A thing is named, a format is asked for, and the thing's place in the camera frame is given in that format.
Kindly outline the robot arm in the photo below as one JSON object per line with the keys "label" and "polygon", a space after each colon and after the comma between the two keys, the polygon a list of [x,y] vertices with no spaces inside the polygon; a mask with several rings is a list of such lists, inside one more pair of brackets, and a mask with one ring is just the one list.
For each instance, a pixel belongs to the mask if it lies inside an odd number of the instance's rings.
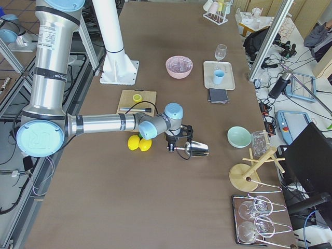
{"label": "robot arm", "polygon": [[[35,14],[39,19],[39,36],[29,104],[23,108],[16,143],[20,150],[32,157],[50,156],[64,148],[70,136],[84,133],[137,131],[150,140],[164,134],[169,151],[177,149],[177,142],[186,139],[185,151],[192,151],[193,129],[182,123],[183,109],[177,103],[166,105],[161,113],[151,115],[120,113],[106,115],[78,115],[79,105],[74,98],[84,97],[100,59],[82,17],[84,1],[37,1]],[[79,72],[68,83],[68,68],[72,36],[79,32],[91,63],[90,72]]]}

